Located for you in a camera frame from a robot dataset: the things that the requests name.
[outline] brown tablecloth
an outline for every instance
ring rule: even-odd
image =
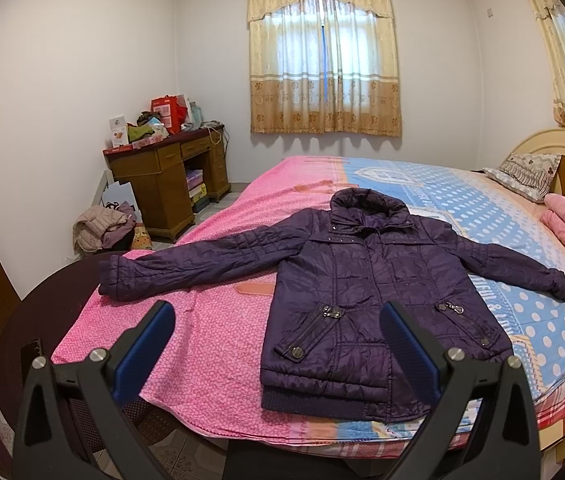
[[[0,335],[0,411],[11,428],[16,428],[22,397],[21,348],[40,339],[43,355],[51,358],[99,285],[98,262],[112,254],[124,252],[90,256],[48,277],[24,298],[7,321]],[[92,450],[102,449],[102,441],[85,403],[72,402]],[[148,444],[165,438],[175,424],[175,418],[142,399],[129,403],[124,412]]]

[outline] metal screw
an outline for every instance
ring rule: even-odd
[[[43,356],[37,357],[32,361],[32,368],[35,370],[40,370],[47,365],[47,359]]]
[[[521,362],[521,360],[518,357],[516,357],[515,355],[510,355],[507,358],[507,364],[509,365],[510,368],[513,368],[514,370],[518,370],[518,368],[523,366],[523,363]]]
[[[465,358],[465,352],[462,348],[450,348],[447,351],[447,355],[452,361],[460,362]]]
[[[107,357],[107,350],[104,348],[96,348],[89,354],[89,360],[95,363],[101,362],[105,357]]]

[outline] zippered pocket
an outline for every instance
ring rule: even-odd
[[[337,306],[318,307],[297,330],[274,347],[275,351],[290,361],[300,363],[344,315],[345,311]]]
[[[470,338],[474,339],[482,348],[492,346],[494,339],[475,321],[465,315],[465,308],[449,301],[436,305],[436,310],[451,320],[454,325],[463,330]]]

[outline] bed sheet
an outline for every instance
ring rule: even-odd
[[[448,221],[461,235],[508,246],[565,272],[565,250],[538,222],[540,210],[520,204],[510,191],[466,171],[360,158],[290,157],[178,243],[272,224],[308,206],[328,209],[331,195],[344,187],[395,196],[414,214]],[[565,410],[565,303],[478,276],[471,279],[523,361],[542,427],[560,420]],[[269,272],[161,295],[176,309],[177,328],[141,396],[210,437],[249,438],[314,454],[399,455],[421,421],[388,426],[259,407],[259,357],[274,284],[275,273]],[[120,306],[95,292],[53,361],[72,362],[97,346],[108,348],[155,299]],[[467,407],[455,444],[466,440],[478,408],[477,402]]]

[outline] red gift bag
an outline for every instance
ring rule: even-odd
[[[174,135],[180,131],[180,125],[187,117],[187,108],[178,104],[178,98],[166,95],[151,100],[151,111],[160,115],[166,130]]]

